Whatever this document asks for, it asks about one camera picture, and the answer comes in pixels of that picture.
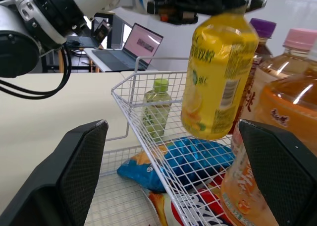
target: white table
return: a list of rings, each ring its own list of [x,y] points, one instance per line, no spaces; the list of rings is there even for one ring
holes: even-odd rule
[[[96,49],[84,49],[87,56],[94,62],[101,72],[113,72],[103,61],[101,61],[92,51]],[[151,64],[147,68],[148,71],[157,71]]]
[[[55,89],[62,74],[27,74],[8,79],[22,87]],[[0,214],[33,169],[56,148],[64,134],[85,123],[106,119],[107,138],[125,134],[126,119],[111,96],[120,73],[74,73],[59,93],[31,101],[0,92]],[[140,145],[132,130],[125,139],[106,142],[105,150]]]

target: laptop screen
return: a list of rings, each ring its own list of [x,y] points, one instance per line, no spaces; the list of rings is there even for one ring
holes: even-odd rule
[[[154,56],[163,40],[163,36],[135,23],[123,50],[133,57]],[[140,60],[148,66],[151,60]]]

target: blue chip bag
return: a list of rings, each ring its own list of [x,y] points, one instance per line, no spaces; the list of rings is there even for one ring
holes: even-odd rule
[[[158,149],[164,156],[164,160],[155,152],[152,152],[153,156],[159,163],[170,166],[160,167],[162,174],[175,182],[180,182],[186,190],[201,184],[201,179],[208,180],[210,176],[229,167],[234,159],[230,148],[217,142],[197,138],[175,139],[173,142],[159,145]],[[165,170],[171,168],[174,171],[173,174]],[[166,192],[144,151],[124,162],[117,173],[155,193]]]

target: robotic arm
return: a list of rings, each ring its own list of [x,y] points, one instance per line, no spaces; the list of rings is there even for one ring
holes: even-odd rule
[[[4,0],[0,2],[0,77],[31,71],[39,58],[80,33],[96,13],[123,7],[151,14],[163,22],[193,24],[197,13],[216,15],[248,5],[265,6],[265,0]]]

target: laptop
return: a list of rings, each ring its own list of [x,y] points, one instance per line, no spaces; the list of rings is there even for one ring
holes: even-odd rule
[[[93,50],[112,71],[131,71],[135,68],[137,57],[153,57],[163,36],[135,23],[122,50]],[[140,60],[139,70],[146,70],[151,60]]]
[[[70,48],[98,48],[111,31],[111,25],[105,20],[100,23],[92,37],[67,36],[67,45]]]

